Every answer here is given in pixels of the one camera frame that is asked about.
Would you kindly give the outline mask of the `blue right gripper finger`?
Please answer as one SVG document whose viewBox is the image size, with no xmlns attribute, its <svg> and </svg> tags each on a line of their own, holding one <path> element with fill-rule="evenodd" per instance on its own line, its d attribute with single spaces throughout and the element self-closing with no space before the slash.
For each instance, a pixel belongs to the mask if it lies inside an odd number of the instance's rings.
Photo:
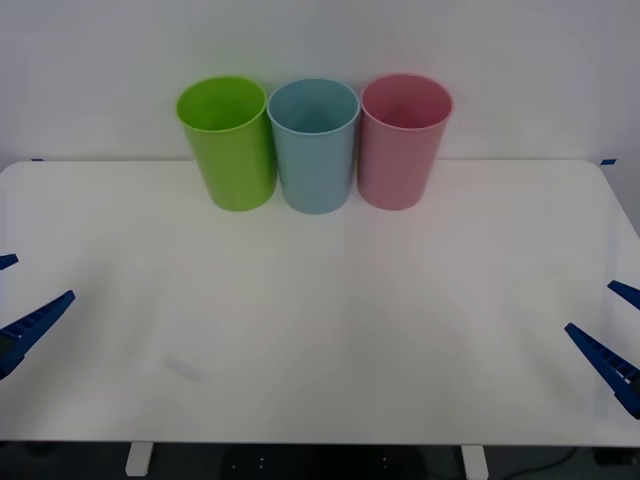
<svg viewBox="0 0 640 480">
<path fill-rule="evenodd" d="M 635 419 L 639 418 L 639 369 L 573 323 L 564 328 L 574 344 Z"/>
<path fill-rule="evenodd" d="M 640 290 L 618 281 L 611 281 L 607 287 L 634 307 L 640 307 Z"/>
</svg>

